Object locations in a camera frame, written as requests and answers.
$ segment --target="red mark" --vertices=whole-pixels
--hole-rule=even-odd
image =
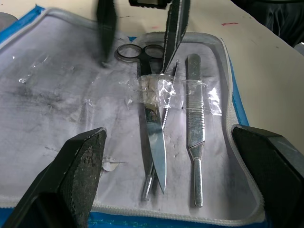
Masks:
[[[225,25],[237,25],[237,24],[238,24],[237,22],[223,23],[222,26],[225,26]]]

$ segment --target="white table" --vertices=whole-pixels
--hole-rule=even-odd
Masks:
[[[0,11],[19,18],[35,3],[95,17],[95,0],[2,0]],[[127,35],[165,30],[165,10],[115,3]],[[238,24],[222,25],[230,22]],[[230,0],[192,0],[188,31],[223,38],[250,125],[285,136],[304,153],[304,57]]]

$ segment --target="plastic packaging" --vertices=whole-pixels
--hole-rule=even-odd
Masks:
[[[215,87],[208,86],[200,80],[184,80],[183,84],[186,91],[186,100],[188,100],[188,96],[202,95],[204,110],[211,112],[213,115],[222,115],[219,93]]]
[[[213,115],[222,115],[220,98],[216,88],[209,87],[199,80],[174,79],[169,75],[151,74],[139,79],[130,79],[126,103],[144,103],[163,108],[187,108],[185,100],[190,95],[197,95],[202,87],[204,110]]]
[[[151,104],[157,107],[181,109],[184,89],[181,81],[169,75],[151,74],[129,81],[126,103]]]

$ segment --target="scissor handle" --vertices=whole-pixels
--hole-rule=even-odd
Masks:
[[[125,55],[122,54],[122,52],[126,48],[132,48],[134,50],[137,50],[139,52],[139,54],[135,55],[135,56],[125,56]],[[117,52],[119,58],[122,59],[122,60],[136,60],[136,59],[140,58],[140,55],[143,52],[143,49],[140,46],[137,46],[135,44],[123,44],[123,45],[121,45],[117,48],[116,52]]]
[[[153,53],[149,53],[149,50],[151,49],[159,49],[161,50],[161,55],[159,54],[153,54]],[[163,47],[160,46],[160,45],[157,45],[157,44],[150,44],[150,45],[147,45],[143,48],[143,51],[144,53],[150,57],[150,59],[162,59],[162,56],[163,56]]]
[[[126,48],[132,48],[134,51],[137,51],[138,55],[134,55],[134,56],[124,55],[123,50],[125,50]],[[161,55],[150,53],[150,50],[152,50],[152,49],[161,50]],[[136,59],[139,59],[139,60],[145,61],[145,60],[151,60],[151,59],[162,59],[163,47],[160,45],[151,44],[151,45],[145,46],[142,49],[140,46],[135,45],[135,44],[123,44],[117,48],[116,52],[117,52],[119,58],[122,60],[134,61]]]

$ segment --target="metal scalpel handle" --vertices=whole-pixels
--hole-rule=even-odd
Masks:
[[[201,160],[205,143],[205,115],[200,64],[199,55],[188,55],[187,149],[193,160],[194,203],[197,207],[203,206]]]
[[[203,206],[203,184],[202,184],[202,168],[201,159],[194,159],[194,203],[197,207]]]

